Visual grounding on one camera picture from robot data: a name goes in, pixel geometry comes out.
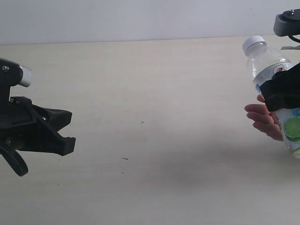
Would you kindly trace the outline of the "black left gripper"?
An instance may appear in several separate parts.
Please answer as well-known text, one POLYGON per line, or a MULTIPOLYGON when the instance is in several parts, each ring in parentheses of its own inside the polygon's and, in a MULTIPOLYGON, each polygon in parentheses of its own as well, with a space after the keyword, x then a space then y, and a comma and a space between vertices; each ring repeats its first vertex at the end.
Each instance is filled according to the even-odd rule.
POLYGON ((0 140, 14 150, 60 156, 72 153, 76 139, 58 133, 70 124, 72 113, 34 105, 26 97, 12 97, 12 87, 0 86, 0 140))

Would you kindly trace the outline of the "person's open hand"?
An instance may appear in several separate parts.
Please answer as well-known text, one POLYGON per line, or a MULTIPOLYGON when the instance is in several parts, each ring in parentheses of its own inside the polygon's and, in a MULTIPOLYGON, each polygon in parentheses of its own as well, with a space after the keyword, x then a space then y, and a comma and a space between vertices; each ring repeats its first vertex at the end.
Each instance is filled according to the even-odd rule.
POLYGON ((278 120, 274 112, 268 110, 262 95, 257 96, 258 104, 248 104, 244 107, 246 117, 253 121, 253 127, 276 141, 283 141, 278 120))

